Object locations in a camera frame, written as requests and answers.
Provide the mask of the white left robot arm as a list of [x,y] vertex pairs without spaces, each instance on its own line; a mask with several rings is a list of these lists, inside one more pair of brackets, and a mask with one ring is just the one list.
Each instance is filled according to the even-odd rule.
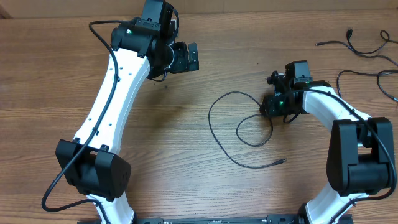
[[130,164],[119,155],[124,127],[144,80],[198,70],[195,43],[177,42],[179,18],[165,1],[146,1],[140,17],[117,21],[109,63],[93,107],[71,141],[61,140],[56,157],[61,176],[95,205],[100,223],[132,223],[126,189]]

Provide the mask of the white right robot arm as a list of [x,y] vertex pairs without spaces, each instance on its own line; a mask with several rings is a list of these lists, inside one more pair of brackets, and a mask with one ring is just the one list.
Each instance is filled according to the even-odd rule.
[[274,92],[264,97],[260,112],[268,118],[312,114],[331,136],[326,162],[328,182],[305,203],[304,223],[350,223],[344,214],[358,202],[388,198],[397,186],[392,124],[372,117],[343,100],[324,80],[310,76],[307,61],[294,61],[285,72],[267,78]]

